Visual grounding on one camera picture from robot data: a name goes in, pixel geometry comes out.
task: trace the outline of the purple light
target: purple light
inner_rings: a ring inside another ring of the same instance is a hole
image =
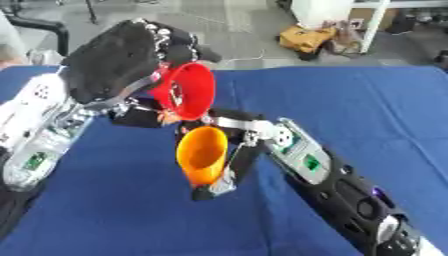
[[[372,189],[372,194],[373,194],[374,196],[378,196],[380,193],[381,193],[381,192],[380,192],[380,190],[379,190],[378,188],[373,188],[373,189]]]

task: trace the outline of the metal rod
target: metal rod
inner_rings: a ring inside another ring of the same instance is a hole
[[[369,51],[370,45],[375,38],[378,28],[383,20],[384,14],[389,7],[390,0],[380,0],[379,6],[373,13],[372,19],[369,22],[366,34],[364,35],[364,40],[362,41],[361,53],[367,53]]]

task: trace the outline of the blue tablecloth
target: blue tablecloth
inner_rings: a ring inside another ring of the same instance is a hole
[[[0,73],[0,100],[47,68]],[[434,68],[216,72],[216,106],[295,119],[382,186],[448,253],[448,79]],[[261,157],[239,189],[192,202],[173,127],[96,121],[0,255],[359,255]]]

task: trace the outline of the wire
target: wire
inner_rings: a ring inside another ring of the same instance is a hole
[[[246,33],[252,35],[253,37],[256,38],[256,40],[260,39],[260,41],[261,41],[261,38],[257,34],[255,34],[254,32],[250,31],[249,29],[243,28],[242,26],[231,25],[231,24],[229,24],[228,22],[225,22],[225,21],[210,19],[210,18],[207,18],[207,17],[204,17],[204,16],[198,16],[198,15],[194,15],[194,14],[191,14],[191,13],[188,13],[188,12],[179,11],[178,13],[183,14],[185,16],[190,16],[190,17],[193,17],[193,18],[196,18],[196,19],[199,19],[199,20],[204,20],[204,21],[208,21],[208,22],[214,22],[214,23],[217,23],[217,24],[223,24],[223,25],[227,26],[228,28],[234,27],[234,28],[236,28],[238,30],[241,30],[243,32],[246,32]],[[260,46],[260,54],[259,54],[258,57],[229,59],[229,60],[225,60],[225,62],[223,62],[222,64],[218,64],[218,67],[221,67],[221,68],[225,67],[225,66],[229,65],[231,62],[235,62],[235,61],[261,60],[261,59],[264,59],[265,55],[266,55],[266,49]]]

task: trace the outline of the black glove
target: black glove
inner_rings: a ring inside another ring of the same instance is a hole
[[[102,102],[143,89],[132,83],[148,77],[161,63],[171,67],[196,60],[219,62],[221,57],[197,45],[193,34],[144,19],[123,21],[62,62],[61,72],[70,95],[79,103]],[[155,85],[154,79],[144,81]]]

